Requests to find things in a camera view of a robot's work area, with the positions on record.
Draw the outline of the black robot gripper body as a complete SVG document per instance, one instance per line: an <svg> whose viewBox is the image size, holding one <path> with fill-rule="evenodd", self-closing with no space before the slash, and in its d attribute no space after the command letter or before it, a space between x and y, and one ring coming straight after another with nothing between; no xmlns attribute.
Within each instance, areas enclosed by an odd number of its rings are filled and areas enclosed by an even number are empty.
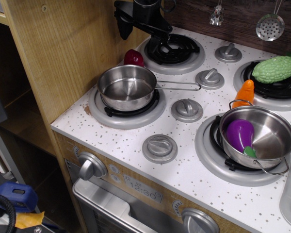
<svg viewBox="0 0 291 233"><path fill-rule="evenodd" d="M133 28L147 34L171 33L172 26L162 16L160 3L159 0L116 0L114 16L117 19L117 11L132 13Z"/></svg>

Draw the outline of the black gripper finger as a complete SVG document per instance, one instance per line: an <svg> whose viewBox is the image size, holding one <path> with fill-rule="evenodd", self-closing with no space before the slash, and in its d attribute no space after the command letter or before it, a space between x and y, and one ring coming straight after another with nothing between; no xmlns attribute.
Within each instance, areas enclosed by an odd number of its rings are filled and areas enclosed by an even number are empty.
<svg viewBox="0 0 291 233"><path fill-rule="evenodd" d="M127 40L133 29L132 13L117 11L117 26L121 38L123 40Z"/></svg>
<svg viewBox="0 0 291 233"><path fill-rule="evenodd" d="M147 44L148 52L150 53L155 52L159 46L167 44L169 38L170 38L169 33L152 35Z"/></svg>

